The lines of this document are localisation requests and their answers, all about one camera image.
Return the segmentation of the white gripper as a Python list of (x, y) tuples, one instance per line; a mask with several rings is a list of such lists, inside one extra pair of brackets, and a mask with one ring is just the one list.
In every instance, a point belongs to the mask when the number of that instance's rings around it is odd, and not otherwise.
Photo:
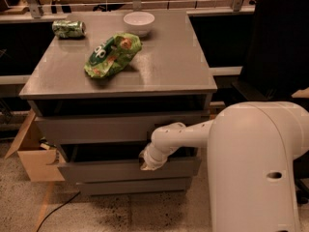
[(168, 147), (156, 148), (154, 144), (148, 144), (138, 156), (139, 159), (144, 161), (140, 166), (140, 170), (156, 171), (166, 163), (169, 156), (170, 149)]

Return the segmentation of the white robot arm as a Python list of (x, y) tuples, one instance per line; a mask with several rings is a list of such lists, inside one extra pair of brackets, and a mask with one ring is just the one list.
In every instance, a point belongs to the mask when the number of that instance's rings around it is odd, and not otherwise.
[(160, 127), (141, 168), (157, 170), (181, 147), (207, 150), (212, 232), (301, 232), (293, 163), (309, 150), (306, 109), (246, 101), (193, 126)]

